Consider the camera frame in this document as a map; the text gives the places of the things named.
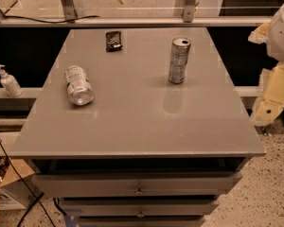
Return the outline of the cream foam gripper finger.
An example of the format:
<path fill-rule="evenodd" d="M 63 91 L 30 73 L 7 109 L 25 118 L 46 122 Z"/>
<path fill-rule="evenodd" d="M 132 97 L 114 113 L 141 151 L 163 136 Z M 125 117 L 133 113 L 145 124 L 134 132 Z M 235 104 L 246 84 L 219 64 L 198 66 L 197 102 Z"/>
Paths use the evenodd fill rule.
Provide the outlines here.
<path fill-rule="evenodd" d="M 254 44 L 264 44 L 268 39 L 269 22 L 265 22 L 258 26 L 248 37 L 248 41 Z"/>
<path fill-rule="evenodd" d="M 284 110 L 284 62 L 272 70 L 263 69 L 258 84 L 258 96 L 252 108 L 251 122 L 255 126 L 272 124 Z"/>

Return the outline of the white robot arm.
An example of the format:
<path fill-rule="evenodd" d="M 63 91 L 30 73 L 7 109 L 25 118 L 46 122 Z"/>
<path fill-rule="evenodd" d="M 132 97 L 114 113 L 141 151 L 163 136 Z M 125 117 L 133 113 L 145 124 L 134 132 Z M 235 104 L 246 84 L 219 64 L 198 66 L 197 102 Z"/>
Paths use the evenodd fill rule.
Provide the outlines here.
<path fill-rule="evenodd" d="M 255 126 L 265 127 L 284 110 L 284 4 L 270 21 L 251 32 L 248 41 L 266 43 L 268 56 L 277 60 L 272 70 L 263 69 L 259 76 L 258 96 L 250 116 Z"/>

